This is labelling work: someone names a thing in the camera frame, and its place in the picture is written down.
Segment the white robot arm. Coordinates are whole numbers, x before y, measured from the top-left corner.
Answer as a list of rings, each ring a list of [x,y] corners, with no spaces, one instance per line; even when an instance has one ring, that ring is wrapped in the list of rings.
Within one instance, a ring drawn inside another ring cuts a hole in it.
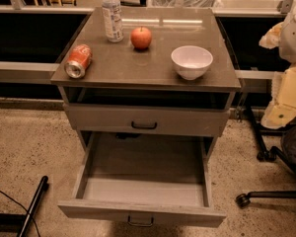
[[[259,45],[279,49],[279,56],[290,63],[283,72],[276,72],[271,82],[271,101],[261,124],[266,128],[284,127],[296,118],[296,4],[283,22],[261,37]]]

